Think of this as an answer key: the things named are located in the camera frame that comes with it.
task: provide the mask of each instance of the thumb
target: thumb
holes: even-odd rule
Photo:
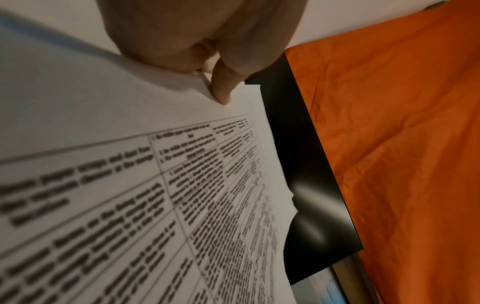
[[[211,74],[211,93],[219,103],[227,105],[232,91],[247,77],[230,69],[220,57]]]

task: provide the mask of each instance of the human hand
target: human hand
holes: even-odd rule
[[[307,0],[97,0],[120,52],[190,73],[220,54],[211,92],[221,103],[249,75],[284,51]]]

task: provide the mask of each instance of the orange cloth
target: orange cloth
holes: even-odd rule
[[[480,303],[480,1],[286,55],[385,304]]]

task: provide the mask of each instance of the black glossy surface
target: black glossy surface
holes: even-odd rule
[[[362,249],[285,55],[247,83],[260,84],[280,163],[298,214],[284,248],[294,284]]]

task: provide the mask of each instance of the page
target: page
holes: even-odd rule
[[[258,86],[0,17],[0,303],[294,303]]]

